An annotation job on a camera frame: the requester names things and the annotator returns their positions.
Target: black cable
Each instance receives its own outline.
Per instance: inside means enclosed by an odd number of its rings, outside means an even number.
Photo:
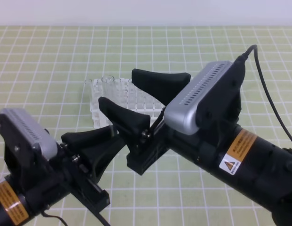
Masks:
[[[58,216],[53,216],[53,215],[48,215],[47,213],[45,213],[44,211],[41,212],[41,215],[45,218],[57,218],[59,219],[63,224],[64,226],[68,226],[67,223],[65,222],[65,220],[63,220],[61,217],[58,217]]]
[[[281,117],[279,116],[278,112],[277,112],[277,109],[271,99],[271,96],[268,92],[268,89],[267,89],[267,86],[266,86],[266,83],[265,83],[265,80],[264,80],[264,77],[263,77],[263,73],[262,73],[262,70],[260,68],[260,63],[259,63],[259,57],[258,57],[258,47],[257,45],[252,45],[248,48],[248,50],[242,54],[241,56],[239,56],[237,58],[237,60],[240,60],[240,61],[243,61],[245,63],[245,61],[247,60],[248,56],[250,55],[250,53],[253,51],[253,54],[254,54],[254,60],[255,60],[255,64],[257,66],[257,69],[258,69],[258,73],[259,73],[259,77],[260,77],[260,81],[262,83],[262,86],[264,88],[264,91],[265,91],[265,94],[267,96],[267,99],[272,107],[272,110],[274,112],[274,114],[276,115],[276,118],[277,120],[279,121],[279,123],[281,124],[281,126],[283,127],[283,130],[285,131],[285,133],[287,134],[287,136],[289,137],[289,139],[291,140],[292,142],[292,136],[290,134],[290,132],[288,131],[288,129],[286,128],[285,124],[283,123]]]

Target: green grid surface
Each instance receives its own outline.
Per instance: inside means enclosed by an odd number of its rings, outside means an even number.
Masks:
[[[139,68],[192,76],[216,60],[234,60],[258,44],[275,105],[292,133],[292,27],[16,27],[0,26],[0,109],[23,107],[60,141],[65,132],[93,128],[84,80],[130,78]],[[239,123],[280,147],[292,147],[257,74],[246,62]],[[0,178],[8,174],[0,137]],[[173,151],[141,177],[126,166],[124,148],[99,185],[111,205],[112,226],[273,226],[270,213]],[[73,196],[48,214],[69,226],[99,226]],[[41,216],[28,226],[61,226]]]

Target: transparent tube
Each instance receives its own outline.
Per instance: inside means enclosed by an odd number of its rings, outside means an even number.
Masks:
[[[130,79],[128,81],[128,109],[136,110],[136,88]]]
[[[121,107],[127,108],[126,86],[121,79],[116,79],[115,84],[116,84],[116,92],[117,92],[116,103],[120,105]]]
[[[91,79],[86,79],[84,81],[84,101],[92,103],[93,101],[93,89],[92,89],[93,81]]]
[[[113,76],[105,76],[101,78],[103,95],[111,101],[116,101],[116,84]]]
[[[142,110],[145,108],[145,95],[143,92],[138,91],[136,94],[136,109]]]

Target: yellow warning triangle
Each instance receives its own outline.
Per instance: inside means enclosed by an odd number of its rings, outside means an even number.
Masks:
[[[229,170],[231,170],[234,167],[235,163],[226,161],[225,165],[229,168]]]

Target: screw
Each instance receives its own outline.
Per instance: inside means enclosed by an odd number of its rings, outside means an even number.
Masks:
[[[145,137],[145,138],[150,138],[151,135],[150,135],[150,133],[146,130],[146,131],[143,131],[143,132],[142,132],[142,136]]]
[[[73,157],[72,157],[72,161],[74,162],[74,163],[78,163],[78,161],[80,160],[80,156],[77,154],[77,155],[74,155]]]
[[[15,147],[14,147],[14,151],[15,151],[15,152],[18,152],[18,151],[19,151],[19,147],[18,147],[18,146],[15,146]]]

